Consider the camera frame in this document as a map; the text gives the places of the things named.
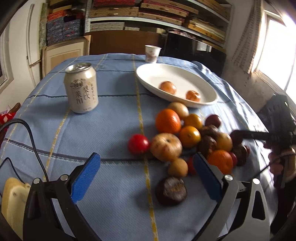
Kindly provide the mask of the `right hand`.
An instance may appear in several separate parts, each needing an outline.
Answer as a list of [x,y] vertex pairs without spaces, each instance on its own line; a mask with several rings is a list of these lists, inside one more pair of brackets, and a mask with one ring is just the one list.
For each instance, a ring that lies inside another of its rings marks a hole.
[[289,148],[277,155],[274,151],[268,154],[269,170],[275,177],[283,174],[285,183],[295,178],[295,149]]

